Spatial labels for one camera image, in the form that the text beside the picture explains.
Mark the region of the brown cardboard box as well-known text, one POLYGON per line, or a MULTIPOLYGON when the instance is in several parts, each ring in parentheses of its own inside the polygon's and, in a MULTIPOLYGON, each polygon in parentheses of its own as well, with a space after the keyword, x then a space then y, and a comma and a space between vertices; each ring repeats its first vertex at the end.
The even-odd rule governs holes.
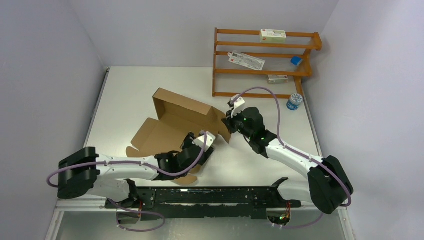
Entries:
MULTIPOLYGON (((153 95, 157 119, 147 118, 127 147, 129 158, 140 158, 180 151, 183 140, 189 132, 196 137, 202 131, 222 136, 226 142, 231 139, 227 127, 222 122, 226 114, 217 108, 159 88, 153 95)), ((186 177, 175 181, 179 185, 190 185, 198 178, 196 174, 202 166, 196 166, 186 177)))

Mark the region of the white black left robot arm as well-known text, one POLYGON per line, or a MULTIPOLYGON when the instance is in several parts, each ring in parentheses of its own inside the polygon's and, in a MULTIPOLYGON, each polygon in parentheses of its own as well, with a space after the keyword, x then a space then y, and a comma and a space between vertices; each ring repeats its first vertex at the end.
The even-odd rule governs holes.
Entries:
POLYGON ((46 181, 57 188, 59 199, 94 195, 132 208, 139 200, 135 179, 173 181, 186 177, 208 160, 215 140, 216 136, 208 131, 199 136, 190 132, 180 151, 145 157, 114 157, 97 153, 95 147, 85 147, 61 160, 58 170, 46 181))

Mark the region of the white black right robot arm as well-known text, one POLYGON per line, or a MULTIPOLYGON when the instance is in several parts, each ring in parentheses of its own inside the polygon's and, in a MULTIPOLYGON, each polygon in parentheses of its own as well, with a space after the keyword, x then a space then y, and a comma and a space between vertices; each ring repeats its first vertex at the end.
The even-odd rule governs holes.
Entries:
POLYGON ((354 188, 340 161, 332 155, 322 158, 282 143, 277 134, 266 129, 258 108, 248 107, 237 114, 230 109, 222 122, 230 134, 241 134, 256 154, 282 163, 305 178, 288 180, 273 190, 269 199, 275 207, 296 200, 312 203, 329 215, 351 203, 354 188))

